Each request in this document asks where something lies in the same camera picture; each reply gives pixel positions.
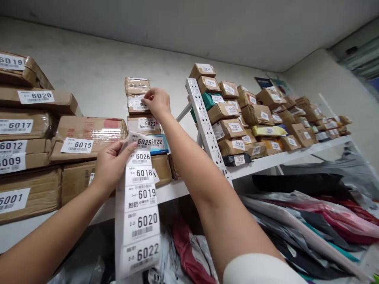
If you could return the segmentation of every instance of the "ceiling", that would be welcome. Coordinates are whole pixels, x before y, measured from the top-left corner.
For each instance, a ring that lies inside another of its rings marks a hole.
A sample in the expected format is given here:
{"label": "ceiling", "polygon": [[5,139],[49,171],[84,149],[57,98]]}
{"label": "ceiling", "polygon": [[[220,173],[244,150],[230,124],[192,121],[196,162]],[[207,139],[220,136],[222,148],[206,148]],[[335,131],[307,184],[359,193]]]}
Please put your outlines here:
{"label": "ceiling", "polygon": [[0,15],[283,72],[379,15],[378,0],[0,0]]}

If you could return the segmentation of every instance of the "printed number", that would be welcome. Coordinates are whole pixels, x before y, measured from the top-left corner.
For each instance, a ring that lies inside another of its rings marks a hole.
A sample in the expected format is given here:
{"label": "printed number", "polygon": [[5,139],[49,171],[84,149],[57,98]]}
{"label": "printed number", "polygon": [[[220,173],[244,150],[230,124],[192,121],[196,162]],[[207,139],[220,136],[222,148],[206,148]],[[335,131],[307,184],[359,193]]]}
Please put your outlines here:
{"label": "printed number", "polygon": [[153,256],[153,254],[158,253],[159,245],[156,243],[154,246],[151,245],[149,247],[145,247],[143,249],[138,250],[137,260],[140,261],[142,259],[147,258],[148,256]]}

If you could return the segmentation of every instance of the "stack of boxes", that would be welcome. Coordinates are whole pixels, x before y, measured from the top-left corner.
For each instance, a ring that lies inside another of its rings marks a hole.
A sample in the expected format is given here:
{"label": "stack of boxes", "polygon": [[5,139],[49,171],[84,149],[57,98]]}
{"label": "stack of boxes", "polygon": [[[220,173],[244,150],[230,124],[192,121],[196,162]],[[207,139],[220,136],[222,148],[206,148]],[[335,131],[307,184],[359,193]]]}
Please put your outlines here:
{"label": "stack of boxes", "polygon": [[171,170],[167,153],[168,143],[156,118],[141,101],[150,90],[150,81],[145,78],[125,78],[125,92],[128,101],[128,129],[148,135],[152,139],[150,148],[151,163],[156,187],[171,182]]}

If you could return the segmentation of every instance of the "forearm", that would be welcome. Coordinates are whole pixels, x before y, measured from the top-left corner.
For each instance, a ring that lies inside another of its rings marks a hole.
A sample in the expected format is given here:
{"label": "forearm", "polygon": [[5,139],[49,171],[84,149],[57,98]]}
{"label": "forearm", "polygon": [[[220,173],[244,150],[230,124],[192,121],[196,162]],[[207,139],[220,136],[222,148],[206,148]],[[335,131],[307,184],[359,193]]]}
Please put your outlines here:
{"label": "forearm", "polygon": [[46,283],[107,199],[105,192],[92,183],[0,256],[0,283]]}

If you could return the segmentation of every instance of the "blue package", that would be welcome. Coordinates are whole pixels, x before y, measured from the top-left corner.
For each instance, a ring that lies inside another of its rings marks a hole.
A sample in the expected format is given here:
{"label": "blue package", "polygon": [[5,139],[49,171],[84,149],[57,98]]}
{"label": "blue package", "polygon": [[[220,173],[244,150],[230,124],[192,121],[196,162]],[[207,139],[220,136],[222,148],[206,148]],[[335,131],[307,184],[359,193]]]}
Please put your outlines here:
{"label": "blue package", "polygon": [[151,138],[152,144],[150,155],[159,155],[169,152],[169,144],[167,143],[166,135],[148,135]]}

